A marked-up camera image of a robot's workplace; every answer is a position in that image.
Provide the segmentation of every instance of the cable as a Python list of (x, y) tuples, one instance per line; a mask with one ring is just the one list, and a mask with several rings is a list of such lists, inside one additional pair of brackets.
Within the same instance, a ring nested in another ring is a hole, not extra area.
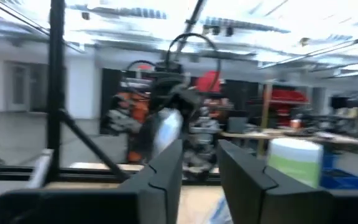
[(170, 54), (171, 54), (171, 48), (173, 47), (173, 45), (175, 45), (176, 42), (178, 42), (180, 39), (182, 38), (187, 38), (187, 37), (199, 37), (203, 40), (205, 40), (208, 45), (213, 49), (213, 56), (216, 57), (216, 73), (215, 73), (215, 77), (214, 77), (214, 80), (212, 81), (211, 85), (209, 86), (208, 88), (208, 91), (204, 94), (202, 94), (201, 96), (201, 100), (200, 100), (200, 103), (199, 105), (196, 106), (195, 110), (192, 112), (192, 114), (190, 115), (189, 119), (188, 120), (191, 120), (191, 118), (196, 114), (196, 111), (198, 111), (203, 103), (204, 103), (204, 100), (207, 98), (208, 96), (208, 93), (212, 91), (212, 89), (214, 88), (216, 82), (219, 80), (219, 75), (221, 73), (221, 70), (222, 70), (222, 64), (221, 64), (221, 59), (219, 58), (219, 51), (218, 51), (218, 48), (216, 47), (216, 45), (211, 41), (209, 40), (207, 37), (201, 35), (201, 34), (196, 34), (196, 33), (185, 33), (185, 34), (180, 34), (179, 36), (177, 36), (172, 42), (171, 44), (169, 45), (169, 48), (168, 48), (168, 51), (167, 51), (167, 54), (165, 56), (165, 68), (168, 69), (169, 68), (169, 62), (170, 62)]
[(125, 68), (125, 71), (122, 71), (122, 78), (124, 79), (124, 83), (126, 84), (126, 87), (129, 89), (129, 91), (131, 93), (135, 93), (136, 95), (139, 95), (141, 96), (142, 98), (144, 99), (149, 99), (149, 96), (141, 93), (140, 91), (138, 91), (136, 88), (130, 86), (129, 82), (128, 82), (128, 79), (127, 79), (127, 76), (125, 75), (126, 71), (130, 70), (132, 68), (132, 66), (134, 66), (135, 64), (137, 63), (145, 63), (145, 64), (148, 64), (148, 65), (151, 65), (153, 67), (156, 67), (156, 64), (154, 64), (153, 62), (150, 62), (148, 60), (136, 60), (132, 63), (130, 63), (126, 68)]
[[(162, 110), (170, 102), (170, 93), (172, 92), (174, 87), (180, 85), (182, 82), (183, 80), (177, 77), (168, 77), (168, 78), (162, 78), (160, 80), (157, 80), (153, 84), (150, 91), (150, 101), (149, 101), (150, 114)], [(167, 93), (163, 92), (166, 90), (164, 89), (165, 85), (172, 86)], [(167, 98), (163, 101), (163, 103), (159, 104), (159, 102), (161, 102), (160, 99), (162, 96), (164, 96), (164, 94)]]

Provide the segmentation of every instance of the floor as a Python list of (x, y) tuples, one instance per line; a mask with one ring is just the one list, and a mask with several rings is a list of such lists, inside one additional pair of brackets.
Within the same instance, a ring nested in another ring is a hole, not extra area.
[[(45, 147), (45, 116), (42, 114), (0, 113), (0, 157), (7, 164), (32, 166)], [(124, 136), (98, 136), (97, 121), (77, 121), (94, 142), (115, 162), (124, 160)], [(95, 155), (64, 125), (62, 134), (62, 166), (74, 162), (99, 162)], [(358, 154), (345, 154), (340, 168), (358, 175)], [(0, 193), (23, 187), (23, 182), (0, 182)]]

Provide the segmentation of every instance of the red cover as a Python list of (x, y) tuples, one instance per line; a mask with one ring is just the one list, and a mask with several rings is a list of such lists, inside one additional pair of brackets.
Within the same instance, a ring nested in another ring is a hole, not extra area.
[[(212, 82), (214, 81), (216, 72), (215, 71), (209, 71), (206, 72), (202, 77), (199, 77), (196, 81), (196, 88), (199, 91), (206, 92), (209, 90), (209, 87), (212, 85)], [(220, 93), (220, 83), (219, 80), (215, 83), (213, 86), (211, 92)]]
[(295, 101), (295, 102), (308, 101), (302, 93), (294, 90), (272, 90), (271, 100)]

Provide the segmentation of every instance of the workbench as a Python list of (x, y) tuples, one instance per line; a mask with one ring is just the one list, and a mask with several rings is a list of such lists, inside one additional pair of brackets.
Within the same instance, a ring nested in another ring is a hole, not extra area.
[[(353, 138), (349, 136), (343, 136), (340, 134), (324, 133), (318, 132), (314, 136), (286, 136), (284, 133), (294, 132), (291, 129), (263, 129), (260, 131), (250, 131), (244, 134), (232, 134), (222, 132), (221, 136), (226, 138), (238, 138), (238, 139), (258, 139), (258, 140), (271, 140), (275, 138), (295, 138), (309, 140), (319, 143), (333, 143), (333, 144), (352, 144), (358, 146), (358, 138)], [(330, 135), (331, 138), (322, 138), (319, 137), (319, 134)]]
[[(124, 170), (141, 170), (142, 165), (119, 164)], [(70, 168), (77, 169), (108, 169), (104, 164), (76, 162)], [(50, 189), (111, 189), (119, 184), (111, 183), (71, 183), (52, 182), (48, 184)], [(214, 212), (218, 200), (222, 197), (223, 190), (220, 186), (182, 186), (178, 211), (178, 224), (207, 224)]]

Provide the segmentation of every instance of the door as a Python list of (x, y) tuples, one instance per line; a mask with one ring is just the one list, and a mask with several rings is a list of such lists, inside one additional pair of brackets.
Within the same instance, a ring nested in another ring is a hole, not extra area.
[(9, 111), (29, 110), (30, 67), (12, 65)]
[(30, 69), (30, 111), (47, 111), (47, 66), (32, 65)]

